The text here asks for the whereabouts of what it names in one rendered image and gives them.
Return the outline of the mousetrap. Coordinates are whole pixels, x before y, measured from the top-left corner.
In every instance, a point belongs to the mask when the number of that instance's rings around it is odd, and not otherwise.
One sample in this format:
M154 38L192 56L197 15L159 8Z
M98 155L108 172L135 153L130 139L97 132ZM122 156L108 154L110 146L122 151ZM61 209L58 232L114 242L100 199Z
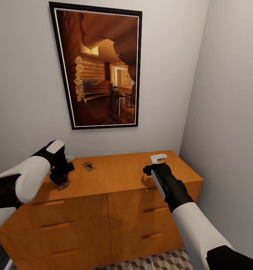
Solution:
M96 169L96 167L89 161L86 163L83 163L83 165L85 166L85 168L87 168L88 171L92 171L92 170Z
M69 185L69 182L67 180L67 176L64 174L64 175L61 175L61 176L58 176L55 178L58 186L59 186L59 189L63 189L65 188L66 186Z

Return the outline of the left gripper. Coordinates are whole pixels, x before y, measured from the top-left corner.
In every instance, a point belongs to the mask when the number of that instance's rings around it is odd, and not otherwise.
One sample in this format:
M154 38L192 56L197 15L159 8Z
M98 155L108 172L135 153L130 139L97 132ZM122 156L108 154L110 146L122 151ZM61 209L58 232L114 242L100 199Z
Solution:
M68 174L70 171L74 170L74 166L72 162L67 163L67 161L61 166L55 166L51 169L50 179L57 183L55 178L64 174Z

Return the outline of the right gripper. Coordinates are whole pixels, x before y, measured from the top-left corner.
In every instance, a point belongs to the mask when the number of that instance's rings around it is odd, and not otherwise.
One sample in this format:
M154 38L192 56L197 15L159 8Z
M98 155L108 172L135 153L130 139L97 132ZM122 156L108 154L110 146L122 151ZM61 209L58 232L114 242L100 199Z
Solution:
M151 169L153 167L154 167L154 164L145 166L145 168L143 168L143 173L146 174L147 176L150 176L151 175Z

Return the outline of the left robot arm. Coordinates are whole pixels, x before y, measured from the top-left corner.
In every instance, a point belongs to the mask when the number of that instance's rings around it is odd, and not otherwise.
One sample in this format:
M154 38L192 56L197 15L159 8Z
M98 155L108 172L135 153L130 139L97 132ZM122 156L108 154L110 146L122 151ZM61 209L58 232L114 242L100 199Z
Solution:
M74 170L74 156L65 156L65 144L55 140L31 157L0 174L0 227L23 204L37 195L45 177L50 179ZM54 167L54 168L53 168Z

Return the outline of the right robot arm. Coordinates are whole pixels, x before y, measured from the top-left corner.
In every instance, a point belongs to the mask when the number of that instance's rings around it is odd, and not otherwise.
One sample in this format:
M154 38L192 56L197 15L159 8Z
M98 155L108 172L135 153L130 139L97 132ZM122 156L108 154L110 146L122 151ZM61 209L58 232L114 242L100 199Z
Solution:
M185 184L171 175L165 162L157 162L166 158L151 156L152 165L145 166L143 173L152 175L168 203L193 270L253 270L253 259L235 251L188 195Z

